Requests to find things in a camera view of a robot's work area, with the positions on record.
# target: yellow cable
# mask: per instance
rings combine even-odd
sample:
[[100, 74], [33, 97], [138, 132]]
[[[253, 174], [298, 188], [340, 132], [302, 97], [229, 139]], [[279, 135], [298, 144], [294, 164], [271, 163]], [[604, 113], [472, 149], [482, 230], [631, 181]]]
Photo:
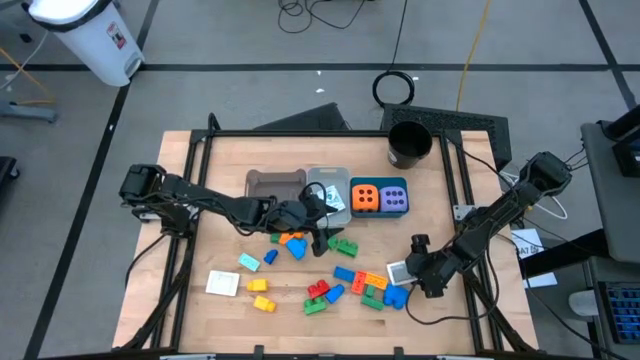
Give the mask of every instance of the yellow cable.
[[38, 80], [36, 80], [33, 76], [31, 76], [31, 74], [29, 74], [28, 71], [26, 71], [25, 69], [23, 69], [22, 65], [18, 64], [17, 61], [15, 61], [11, 55], [9, 55], [9, 53], [7, 53], [2, 47], [0, 47], [0, 54], [2, 54], [4, 57], [7, 58], [7, 60], [9, 60], [13, 66], [15, 66], [16, 68], [18, 68], [18, 71], [20, 71], [21, 73], [23, 73], [29, 80], [31, 80], [31, 82], [33, 82], [34, 84], [36, 84], [49, 98], [48, 100], [28, 100], [28, 101], [22, 101], [17, 103], [18, 105], [33, 105], [33, 104], [55, 104], [55, 98], [54, 96], [51, 94], [51, 92], [49, 91], [49, 89], [47, 89], [46, 86], [42, 85]]
[[491, 5], [491, 0], [487, 0], [487, 4], [484, 6], [484, 12], [482, 13], [482, 19], [480, 20], [480, 26], [478, 27], [478, 31], [476, 32], [475, 39], [473, 39], [471, 52], [469, 53], [467, 62], [464, 64], [464, 70], [462, 70], [462, 76], [460, 77], [460, 86], [458, 87], [458, 100], [456, 100], [456, 111], [460, 111], [460, 100], [462, 99], [462, 89], [464, 88], [464, 79], [467, 77], [467, 69], [469, 69], [469, 64], [471, 63], [471, 59], [473, 58], [473, 53], [476, 52], [476, 46], [478, 45], [478, 40], [480, 40], [480, 34], [482, 34], [482, 30], [484, 29], [484, 23], [487, 21], [487, 15], [489, 15], [490, 5]]

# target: concrete floor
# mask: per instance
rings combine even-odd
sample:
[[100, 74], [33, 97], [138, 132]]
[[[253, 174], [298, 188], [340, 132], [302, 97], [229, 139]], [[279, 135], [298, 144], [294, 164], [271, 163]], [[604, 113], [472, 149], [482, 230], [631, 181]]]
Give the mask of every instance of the concrete floor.
[[[33, 72], [55, 92], [60, 118], [54, 125], [0, 120], [0, 154], [16, 157], [22, 170], [0, 208], [0, 348], [6, 359], [24, 355], [108, 121], [119, 120], [95, 193], [87, 202], [86, 221], [40, 356], [110, 348], [124, 272], [139, 230], [139, 223], [120, 209], [116, 194], [130, 164], [156, 160], [164, 131], [202, 128], [211, 111], [225, 129], [253, 128], [331, 101], [338, 103], [355, 129], [380, 124], [382, 111], [370, 87], [380, 73], [373, 71], [376, 64], [389, 62], [393, 55], [402, 11], [399, 1], [367, 2], [347, 30], [315, 22], [298, 35], [278, 29], [275, 0], [122, 3], [122, 15], [134, 36], [140, 33], [145, 15], [153, 20], [148, 37], [143, 32], [140, 39], [146, 40], [148, 64], [221, 66], [202, 67], [201, 72], [176, 71], [171, 66], [142, 71], [134, 78], [121, 113], [114, 112], [119, 90], [103, 85], [90, 72], [64, 66], [42, 66]], [[633, 36], [640, 4], [588, 3], [617, 62], [640, 64], [640, 40]], [[317, 12], [345, 23], [358, 4], [334, 1], [320, 4]], [[474, 0], [409, 1], [397, 63], [426, 64], [424, 71], [408, 71], [419, 78], [414, 105], [455, 108], [460, 72], [429, 64], [464, 63], [483, 6]], [[36, 39], [42, 33], [19, 9], [0, 17], [25, 24]], [[283, 26], [299, 27], [303, 21], [285, 18]], [[24, 59], [35, 44], [3, 33], [0, 46]], [[80, 61], [51, 36], [33, 63]], [[284, 65], [278, 71], [252, 66], [273, 63]], [[347, 63], [364, 65], [340, 70]], [[463, 111], [509, 119], [516, 166], [541, 150], [568, 157], [580, 148], [580, 124], [615, 119], [627, 110], [614, 71], [584, 66], [611, 64], [578, 1], [495, 0], [474, 63], [527, 65], [517, 71], [514, 67], [471, 71], [461, 105]], [[233, 64], [246, 66], [227, 66]], [[559, 64], [573, 65], [560, 68]], [[11, 73], [3, 59], [0, 70], [2, 79]], [[640, 92], [640, 74], [623, 72], [623, 79], [632, 92]], [[319, 88], [325, 91], [317, 93]], [[402, 100], [405, 91], [392, 79], [381, 85], [381, 96], [390, 102]], [[38, 97], [38, 89], [24, 77], [11, 92], [2, 93], [3, 99], [11, 100]], [[531, 219], [569, 238], [601, 226], [588, 168], [575, 174], [560, 200], [569, 220], [537, 211]], [[559, 278], [565, 289], [582, 281], [579, 268], [567, 269]], [[542, 291], [544, 298], [554, 308], [566, 308], [566, 292], [554, 289]], [[590, 355], [588, 346], [543, 309], [532, 303], [532, 311], [541, 348]], [[570, 317], [568, 311], [563, 313]], [[584, 323], [571, 324], [585, 333]]]

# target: purple dice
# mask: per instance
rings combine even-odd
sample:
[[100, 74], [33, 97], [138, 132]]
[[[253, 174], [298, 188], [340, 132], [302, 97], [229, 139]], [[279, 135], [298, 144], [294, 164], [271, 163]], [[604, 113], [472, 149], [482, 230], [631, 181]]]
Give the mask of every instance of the purple dice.
[[380, 212], [406, 212], [408, 207], [407, 192], [400, 186], [380, 189]]

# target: dice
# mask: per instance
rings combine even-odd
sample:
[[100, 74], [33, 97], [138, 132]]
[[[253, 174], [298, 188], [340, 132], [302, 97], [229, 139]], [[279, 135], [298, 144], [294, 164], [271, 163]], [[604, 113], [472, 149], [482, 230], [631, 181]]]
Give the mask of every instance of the dice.
[[407, 192], [400, 186], [380, 189], [380, 212], [406, 212], [408, 207]]
[[351, 207], [359, 212], [377, 212], [380, 204], [378, 189], [373, 185], [356, 185], [351, 189]]

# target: wooden tabletop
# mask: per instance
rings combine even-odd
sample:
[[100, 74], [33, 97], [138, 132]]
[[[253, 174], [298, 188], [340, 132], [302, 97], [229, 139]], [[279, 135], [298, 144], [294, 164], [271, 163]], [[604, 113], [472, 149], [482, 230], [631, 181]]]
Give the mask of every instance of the wooden tabletop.
[[[493, 164], [491, 147], [485, 132], [463, 133], [465, 149]], [[182, 174], [189, 132], [166, 132], [158, 164], [168, 172]], [[456, 155], [450, 147], [454, 172]], [[352, 270], [373, 272], [386, 277], [386, 264], [403, 260], [409, 253], [410, 237], [429, 234], [431, 249], [438, 249], [454, 234], [449, 197], [440, 147], [410, 170], [398, 170], [386, 159], [386, 138], [350, 137], [216, 137], [213, 142], [207, 187], [230, 196], [242, 196], [250, 169], [263, 172], [294, 171], [314, 166], [342, 166], [351, 176], [402, 176], [406, 178], [410, 212], [400, 219], [352, 219], [341, 234], [356, 241], [360, 250], [355, 259], [327, 252], [316, 258], [307, 249], [302, 261], [286, 248], [271, 244], [268, 235], [239, 236], [221, 216], [204, 212], [199, 225], [189, 295], [182, 327], [181, 352], [250, 353], [256, 344], [267, 353], [341, 353], [390, 354], [402, 346], [407, 354], [472, 354], [473, 344], [468, 321], [445, 321], [423, 326], [413, 322], [404, 310], [385, 307], [376, 311], [360, 304], [360, 296], [349, 290], [322, 313], [305, 316], [303, 305], [307, 286], [320, 279], [330, 286], [336, 265]], [[191, 181], [196, 182], [197, 165]], [[500, 196], [498, 179], [484, 165], [467, 160], [477, 204], [490, 204]], [[458, 196], [462, 187], [458, 178]], [[158, 237], [159, 224], [142, 225], [136, 252]], [[510, 236], [508, 228], [502, 234]], [[129, 340], [158, 301], [160, 282], [166, 263], [169, 241], [154, 249], [136, 265], [129, 280], [114, 346]], [[277, 248], [280, 255], [273, 265], [263, 263], [252, 273], [238, 264], [240, 254], [262, 260]], [[500, 281], [499, 307], [525, 341], [537, 348], [537, 341], [522, 286], [513, 245], [495, 237], [491, 258]], [[240, 273], [237, 296], [205, 293], [211, 270]], [[262, 295], [277, 304], [275, 313], [252, 306], [256, 293], [246, 290], [252, 279], [266, 278], [269, 291]], [[445, 296], [426, 299], [416, 291], [410, 299], [412, 312], [428, 321], [446, 315], [467, 316], [463, 284], [459, 275], [449, 283]], [[163, 344], [168, 344], [173, 307], [168, 310]], [[479, 312], [484, 308], [479, 304]], [[491, 348], [488, 325], [481, 321], [484, 344]]]

